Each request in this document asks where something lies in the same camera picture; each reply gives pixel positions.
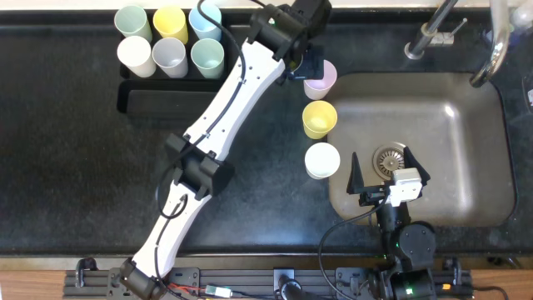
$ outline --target sink basin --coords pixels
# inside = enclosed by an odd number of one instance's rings
[[[473,88],[465,73],[358,73],[327,95],[338,113],[328,142],[341,154],[330,201],[343,218],[368,211],[346,194],[351,154],[366,186],[403,167],[403,145],[431,175],[411,218],[438,226],[494,226],[515,205],[501,100],[489,83]]]

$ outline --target drain strainer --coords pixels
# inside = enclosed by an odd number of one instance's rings
[[[390,142],[379,147],[374,152],[374,169],[381,178],[390,180],[392,172],[405,168],[403,158],[403,148],[405,146],[398,142]]]

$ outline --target pink cup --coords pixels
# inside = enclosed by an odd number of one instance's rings
[[[336,81],[336,69],[331,62],[324,60],[324,78],[320,80],[304,80],[303,89],[313,100],[322,100]]]

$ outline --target yellow cup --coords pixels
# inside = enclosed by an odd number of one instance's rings
[[[313,101],[304,108],[301,119],[303,130],[309,138],[323,138],[335,127],[336,110],[326,101]]]
[[[153,15],[153,26],[165,38],[177,38],[183,44],[189,41],[185,13],[178,6],[161,7]]]

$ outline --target white cup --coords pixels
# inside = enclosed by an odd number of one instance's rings
[[[221,23],[222,13],[220,9],[213,3],[202,3],[202,11],[211,19]],[[198,39],[212,38],[220,41],[222,37],[222,31],[218,29],[213,23],[207,21],[200,12],[198,12],[198,6],[195,5],[189,13],[189,23],[192,29],[197,34]]]
[[[205,78],[219,78],[224,71],[224,47],[212,38],[196,42],[191,49],[191,59]]]
[[[187,75],[187,52],[183,42],[174,37],[160,39],[153,46],[153,61],[170,78],[182,78]]]
[[[304,80],[303,89],[313,100],[322,100],[336,81],[336,69],[331,62],[324,60],[324,78],[319,80]]]
[[[150,43],[143,37],[126,37],[117,48],[118,60],[140,78],[147,78],[156,71]]]
[[[307,174],[313,179],[333,175],[341,166],[341,155],[331,144],[318,142],[307,149],[304,158]]]
[[[142,7],[129,5],[115,13],[115,27],[124,37],[142,37],[152,41],[152,30],[148,22],[147,13]]]

